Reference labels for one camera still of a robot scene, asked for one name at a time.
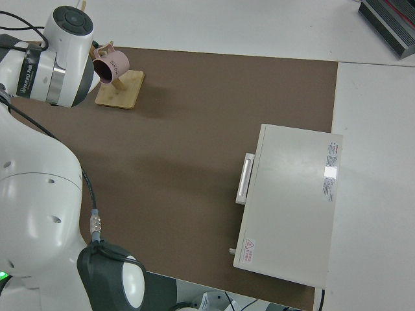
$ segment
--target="pink mug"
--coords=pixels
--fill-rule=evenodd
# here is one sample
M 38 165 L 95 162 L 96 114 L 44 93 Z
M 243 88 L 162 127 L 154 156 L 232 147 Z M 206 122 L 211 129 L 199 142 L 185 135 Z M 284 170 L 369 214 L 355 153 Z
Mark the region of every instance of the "pink mug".
M 101 56 L 100 50 L 106 50 L 107 53 Z M 114 50 L 111 43 L 95 49 L 93 54 L 95 56 L 93 66 L 102 83 L 111 83 L 130 68 L 127 56 L 121 51 Z

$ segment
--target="wooden base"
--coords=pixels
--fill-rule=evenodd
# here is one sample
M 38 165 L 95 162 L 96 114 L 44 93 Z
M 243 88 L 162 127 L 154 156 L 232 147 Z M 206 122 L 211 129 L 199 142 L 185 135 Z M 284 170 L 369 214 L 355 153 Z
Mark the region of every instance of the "wooden base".
M 101 84 L 95 103 L 107 107 L 134 108 L 144 80 L 144 72 L 129 70 L 119 79 L 126 89 L 116 89 L 113 84 Z

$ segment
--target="black cable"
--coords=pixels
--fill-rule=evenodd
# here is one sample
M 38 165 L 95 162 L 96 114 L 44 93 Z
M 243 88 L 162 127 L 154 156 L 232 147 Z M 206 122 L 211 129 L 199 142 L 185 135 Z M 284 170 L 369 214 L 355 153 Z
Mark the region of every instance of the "black cable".
M 231 301 L 231 299 L 229 298 L 228 293 L 227 293 L 227 292 L 225 292 L 225 295 L 226 295 L 226 297 L 228 298 L 229 304 L 231 304 L 232 310 L 233 310 L 233 311 L 235 311 L 235 308 L 233 307 L 232 301 Z
M 35 33 L 37 33 L 42 38 L 42 40 L 45 42 L 45 46 L 41 48 L 42 52 L 46 51 L 49 48 L 49 41 L 47 41 L 47 38 L 35 26 L 30 24 L 28 21 L 10 12 L 0 11 L 0 14 L 7 15 L 7 16 L 20 20 L 22 23 L 29 26 L 29 29 L 32 29 Z M 15 47 L 13 45 L 0 45 L 0 47 L 10 49 L 10 50 L 26 52 L 26 49 L 24 49 L 23 47 Z
M 248 303 L 246 306 L 244 306 L 241 311 L 245 310 L 246 308 L 248 308 L 250 305 L 253 305 L 254 303 L 256 303 L 258 301 L 258 299 L 255 299 L 254 301 L 252 301 L 251 303 Z
M 320 300 L 320 306 L 318 307 L 318 311 L 322 311 L 323 310 L 323 304 L 324 304 L 324 296 L 326 294 L 325 290 L 322 290 L 322 298 Z
M 21 115 L 23 118 L 25 118 L 26 120 L 28 120 L 30 123 L 32 123 L 33 125 L 35 125 L 37 128 L 39 128 L 43 133 L 45 133 L 46 135 L 48 135 L 49 137 L 52 137 L 53 139 L 56 139 L 57 141 L 60 141 L 55 135 L 53 135 L 47 128 L 45 128 L 44 126 L 42 126 L 40 123 L 36 122 L 34 119 L 32 119 L 31 117 L 29 117 L 26 113 L 22 112 L 21 110 L 17 109 L 17 107 L 13 106 L 11 103 L 8 102 L 7 99 L 5 99 L 3 96 L 0 95 L 0 101 L 6 105 L 8 107 L 8 109 L 11 109 L 13 111 L 15 111 L 16 113 L 18 113 L 19 115 Z M 95 193 L 93 191 L 93 187 L 92 187 L 92 183 L 88 178 L 88 175 L 86 174 L 86 171 L 82 168 L 81 166 L 81 170 L 82 170 L 82 176 L 84 177 L 84 180 L 86 182 L 86 185 L 88 187 L 89 190 L 89 195 L 91 196 L 91 200 L 92 200 L 92 205 L 93 208 L 96 209 L 97 208 L 97 201 L 95 198 Z
M 101 253 L 102 255 L 104 255 L 105 257 L 109 259 L 116 260 L 116 261 L 123 261 L 127 264 L 135 264 L 141 269 L 143 274 L 146 272 L 144 265 L 140 261 L 125 257 L 124 255 L 119 255 L 118 253 L 114 253 L 112 250 L 104 247 L 103 244 L 98 244 L 97 250 L 99 253 Z
M 36 28 L 36 29 L 45 29 L 45 27 L 43 27 L 43 26 L 35 26 L 34 28 Z M 30 27 L 3 27 L 3 26 L 0 26 L 0 29 L 3 29 L 3 30 L 32 30 L 32 28 L 30 28 Z

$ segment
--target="mug handle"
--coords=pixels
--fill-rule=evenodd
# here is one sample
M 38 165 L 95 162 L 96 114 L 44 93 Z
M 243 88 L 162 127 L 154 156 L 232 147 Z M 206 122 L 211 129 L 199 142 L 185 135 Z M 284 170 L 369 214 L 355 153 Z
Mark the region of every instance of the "mug handle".
M 104 49 L 107 49 L 109 53 L 115 51 L 114 46 L 111 43 L 108 43 L 106 45 L 103 45 L 102 47 L 99 47 L 98 49 L 93 50 L 93 55 L 95 56 L 95 59 L 101 58 L 99 51 Z

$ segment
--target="black device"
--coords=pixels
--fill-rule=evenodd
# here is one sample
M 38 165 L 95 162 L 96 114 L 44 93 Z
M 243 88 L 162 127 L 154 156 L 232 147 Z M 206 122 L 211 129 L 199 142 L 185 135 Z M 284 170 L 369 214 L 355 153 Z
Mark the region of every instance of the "black device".
M 128 258 L 130 255 L 105 240 L 92 242 L 80 252 L 77 268 L 93 311 L 141 310 L 142 304 L 134 307 L 129 303 L 123 285 L 125 264 L 135 264 L 145 274 L 143 265 Z
M 359 12 L 399 58 L 415 52 L 415 0 L 362 0 Z

